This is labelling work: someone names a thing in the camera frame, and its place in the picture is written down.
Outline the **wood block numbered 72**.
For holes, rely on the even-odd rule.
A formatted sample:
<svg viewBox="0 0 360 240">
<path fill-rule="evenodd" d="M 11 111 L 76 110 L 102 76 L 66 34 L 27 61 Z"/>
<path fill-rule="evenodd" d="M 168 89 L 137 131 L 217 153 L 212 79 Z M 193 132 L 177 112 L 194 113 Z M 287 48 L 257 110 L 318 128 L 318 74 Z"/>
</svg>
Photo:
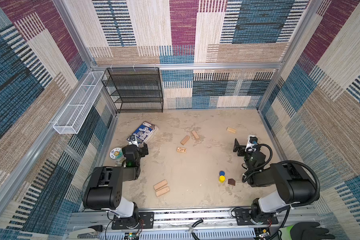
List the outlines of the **wood block numbered 72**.
<svg viewBox="0 0 360 240">
<path fill-rule="evenodd" d="M 167 185 L 168 185 L 167 180 L 163 180 L 163 181 L 157 183 L 156 185 L 154 185 L 154 190 L 155 190 L 155 191 L 158 191 L 158 190 L 166 187 Z"/>
</svg>

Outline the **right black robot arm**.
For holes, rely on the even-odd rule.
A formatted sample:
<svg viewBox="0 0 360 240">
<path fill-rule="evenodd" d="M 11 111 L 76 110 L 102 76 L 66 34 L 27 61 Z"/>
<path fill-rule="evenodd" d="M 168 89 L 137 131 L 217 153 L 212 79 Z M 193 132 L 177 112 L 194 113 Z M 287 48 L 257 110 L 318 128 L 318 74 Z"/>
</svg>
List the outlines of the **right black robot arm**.
<svg viewBox="0 0 360 240">
<path fill-rule="evenodd" d="M 247 145 L 234 142 L 233 151 L 243 157 L 242 183 L 252 188 L 276 186 L 269 195 L 253 200 L 248 208 L 233 208 L 232 216 L 239 226 L 276 224 L 276 214 L 295 207 L 310 205 L 320 198 L 321 185 L 316 173 L 298 161 L 271 163 L 273 150 L 249 136 Z"/>
</svg>

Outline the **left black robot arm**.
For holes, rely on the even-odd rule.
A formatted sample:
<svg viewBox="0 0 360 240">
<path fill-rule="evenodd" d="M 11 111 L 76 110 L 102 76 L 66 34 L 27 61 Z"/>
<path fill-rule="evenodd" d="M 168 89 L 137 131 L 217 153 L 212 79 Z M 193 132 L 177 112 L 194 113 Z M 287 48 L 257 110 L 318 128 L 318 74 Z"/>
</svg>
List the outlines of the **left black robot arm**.
<svg viewBox="0 0 360 240">
<path fill-rule="evenodd" d="M 127 145 L 122 148 L 125 161 L 119 167 L 96 167 L 83 196 L 86 209 L 106 211 L 113 230 L 137 229 L 143 226 L 135 202 L 123 197 L 123 183 L 135 181 L 141 173 L 141 158 L 149 154 L 148 145 Z"/>
</svg>

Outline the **black green gloved hand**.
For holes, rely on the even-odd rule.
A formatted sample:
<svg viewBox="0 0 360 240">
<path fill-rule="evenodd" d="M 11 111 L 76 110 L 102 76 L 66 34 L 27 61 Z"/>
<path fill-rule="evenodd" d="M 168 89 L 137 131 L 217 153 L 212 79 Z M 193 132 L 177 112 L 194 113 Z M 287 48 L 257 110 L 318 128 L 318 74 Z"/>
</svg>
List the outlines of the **black green gloved hand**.
<svg viewBox="0 0 360 240">
<path fill-rule="evenodd" d="M 280 240 L 335 240 L 326 228 L 317 222 L 301 222 L 279 230 Z"/>
</svg>

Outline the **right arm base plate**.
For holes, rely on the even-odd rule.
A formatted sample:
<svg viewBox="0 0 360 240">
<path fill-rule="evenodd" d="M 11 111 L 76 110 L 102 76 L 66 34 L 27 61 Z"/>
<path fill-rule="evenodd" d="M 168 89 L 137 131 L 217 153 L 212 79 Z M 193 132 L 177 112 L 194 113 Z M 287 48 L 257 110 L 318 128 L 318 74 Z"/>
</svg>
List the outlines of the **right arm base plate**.
<svg viewBox="0 0 360 240">
<path fill-rule="evenodd" d="M 279 223 L 275 213 L 256 212 L 249 208 L 233 208 L 231 215 L 237 221 L 238 226 L 276 225 Z"/>
</svg>

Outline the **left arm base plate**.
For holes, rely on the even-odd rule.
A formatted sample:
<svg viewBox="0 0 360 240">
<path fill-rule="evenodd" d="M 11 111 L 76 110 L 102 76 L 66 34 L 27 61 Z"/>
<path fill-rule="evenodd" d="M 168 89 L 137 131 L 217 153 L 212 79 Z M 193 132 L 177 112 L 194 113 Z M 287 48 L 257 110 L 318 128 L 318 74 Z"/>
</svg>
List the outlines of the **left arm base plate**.
<svg viewBox="0 0 360 240">
<path fill-rule="evenodd" d="M 133 214 L 128 218 L 114 217 L 111 229 L 112 230 L 137 230 L 139 228 L 152 229 L 154 225 L 155 213 L 154 212 L 141 212 Z"/>
</svg>

